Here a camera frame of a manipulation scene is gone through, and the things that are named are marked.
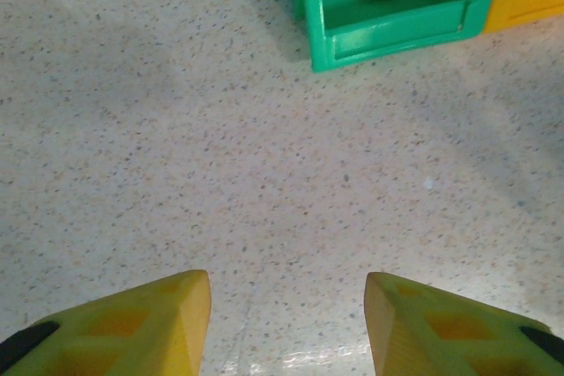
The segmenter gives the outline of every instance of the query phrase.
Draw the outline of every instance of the speckled floor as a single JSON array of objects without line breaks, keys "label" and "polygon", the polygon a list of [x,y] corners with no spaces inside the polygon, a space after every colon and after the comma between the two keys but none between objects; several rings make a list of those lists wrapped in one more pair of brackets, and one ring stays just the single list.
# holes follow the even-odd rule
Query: speckled floor
[{"label": "speckled floor", "polygon": [[2,0],[0,338],[211,273],[203,375],[374,374],[384,270],[564,335],[564,18],[312,74],[291,0]]}]

